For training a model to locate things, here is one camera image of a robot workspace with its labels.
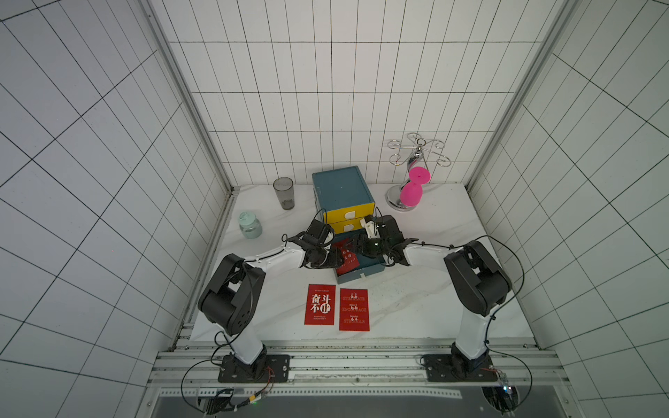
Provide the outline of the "teal drawer cabinet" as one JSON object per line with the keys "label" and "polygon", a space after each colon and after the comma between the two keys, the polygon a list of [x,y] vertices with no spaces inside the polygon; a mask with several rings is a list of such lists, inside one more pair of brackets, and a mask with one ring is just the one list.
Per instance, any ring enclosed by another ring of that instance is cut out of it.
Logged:
{"label": "teal drawer cabinet", "polygon": [[324,219],[326,209],[353,207],[375,202],[359,167],[344,167],[312,174],[317,217]]}

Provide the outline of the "yellow drawer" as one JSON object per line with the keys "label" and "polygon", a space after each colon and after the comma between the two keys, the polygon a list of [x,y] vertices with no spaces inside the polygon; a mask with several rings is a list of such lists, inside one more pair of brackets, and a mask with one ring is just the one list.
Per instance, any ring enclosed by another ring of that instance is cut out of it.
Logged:
{"label": "yellow drawer", "polygon": [[364,218],[345,219],[343,221],[332,223],[331,226],[334,230],[334,234],[338,235],[364,229],[362,223],[364,223]]}
{"label": "yellow drawer", "polygon": [[371,202],[353,207],[326,209],[324,212],[324,219],[329,224],[340,223],[354,219],[362,219],[366,216],[372,215],[375,208],[376,204]]}

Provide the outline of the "red postcard stimulate text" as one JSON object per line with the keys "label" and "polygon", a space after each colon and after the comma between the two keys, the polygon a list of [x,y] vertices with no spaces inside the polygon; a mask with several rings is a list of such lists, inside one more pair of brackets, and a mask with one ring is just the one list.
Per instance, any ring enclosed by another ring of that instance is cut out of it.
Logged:
{"label": "red postcard stimulate text", "polygon": [[369,292],[367,289],[340,290],[339,330],[369,332]]}

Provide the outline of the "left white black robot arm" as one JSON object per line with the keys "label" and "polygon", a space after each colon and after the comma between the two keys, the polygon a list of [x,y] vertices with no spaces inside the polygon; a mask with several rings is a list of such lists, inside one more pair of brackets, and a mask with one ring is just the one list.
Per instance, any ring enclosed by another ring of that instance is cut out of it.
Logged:
{"label": "left white black robot arm", "polygon": [[283,246],[266,254],[247,259],[236,254],[223,257],[197,307],[231,338],[228,346],[240,366],[265,367],[267,349],[251,329],[265,280],[300,268],[340,268],[344,259],[341,250],[331,247],[334,236],[332,226],[314,219],[307,230],[283,237]]}

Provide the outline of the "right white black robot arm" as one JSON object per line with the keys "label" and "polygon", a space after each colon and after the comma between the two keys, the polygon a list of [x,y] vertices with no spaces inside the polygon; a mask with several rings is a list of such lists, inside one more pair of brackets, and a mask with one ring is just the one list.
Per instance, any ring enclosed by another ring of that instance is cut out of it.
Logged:
{"label": "right white black robot arm", "polygon": [[391,266],[421,266],[443,272],[463,306],[461,326],[451,354],[475,369],[489,356],[489,324],[512,292],[512,281],[479,237],[461,245],[406,238],[390,215],[368,216],[363,230],[343,240],[341,248]]}

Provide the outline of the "red postcard small white text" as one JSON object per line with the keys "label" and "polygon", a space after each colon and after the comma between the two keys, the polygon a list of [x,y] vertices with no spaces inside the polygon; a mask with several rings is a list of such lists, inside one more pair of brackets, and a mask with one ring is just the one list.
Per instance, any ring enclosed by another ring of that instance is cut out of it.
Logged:
{"label": "red postcard small white text", "polygon": [[360,261],[355,253],[351,251],[351,240],[345,239],[340,240],[333,244],[333,247],[338,249],[343,259],[338,268],[336,268],[337,276],[343,276],[347,273],[351,273],[360,266]]}

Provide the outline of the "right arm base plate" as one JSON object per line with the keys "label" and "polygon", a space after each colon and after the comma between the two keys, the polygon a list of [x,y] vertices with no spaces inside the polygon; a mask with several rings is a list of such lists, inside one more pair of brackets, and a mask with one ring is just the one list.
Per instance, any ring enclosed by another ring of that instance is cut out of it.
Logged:
{"label": "right arm base plate", "polygon": [[495,382],[498,375],[491,368],[488,353],[475,360],[463,355],[423,355],[419,363],[429,382]]}

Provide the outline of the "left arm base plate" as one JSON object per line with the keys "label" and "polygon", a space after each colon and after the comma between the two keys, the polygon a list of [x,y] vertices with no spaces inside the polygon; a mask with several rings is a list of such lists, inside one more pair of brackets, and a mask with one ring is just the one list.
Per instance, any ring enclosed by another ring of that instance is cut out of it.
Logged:
{"label": "left arm base plate", "polygon": [[289,379],[290,360],[289,355],[261,354],[253,364],[247,365],[233,355],[226,355],[221,362],[218,382],[284,383]]}

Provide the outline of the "teal drawer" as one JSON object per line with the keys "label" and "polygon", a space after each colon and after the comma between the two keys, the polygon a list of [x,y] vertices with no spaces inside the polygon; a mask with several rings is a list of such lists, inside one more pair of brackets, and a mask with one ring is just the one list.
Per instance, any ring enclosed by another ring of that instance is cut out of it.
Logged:
{"label": "teal drawer", "polygon": [[[340,240],[345,240],[345,239],[350,239],[354,243],[354,241],[357,240],[359,237],[367,237],[367,233],[365,233],[363,230],[357,230],[349,233],[338,234],[335,236],[333,244]],[[336,281],[338,285],[343,285],[353,280],[358,280],[363,277],[368,277],[374,274],[382,273],[385,270],[385,266],[383,266],[382,261],[380,259],[369,258],[360,253],[356,254],[360,261],[359,268],[343,276],[336,275]]]}

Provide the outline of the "red postcard white characters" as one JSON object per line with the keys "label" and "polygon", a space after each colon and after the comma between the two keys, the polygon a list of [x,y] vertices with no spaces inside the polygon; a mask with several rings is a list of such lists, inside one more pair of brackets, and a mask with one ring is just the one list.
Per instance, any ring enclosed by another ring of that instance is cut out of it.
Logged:
{"label": "red postcard white characters", "polygon": [[309,284],[304,323],[333,326],[336,318],[336,286]]}

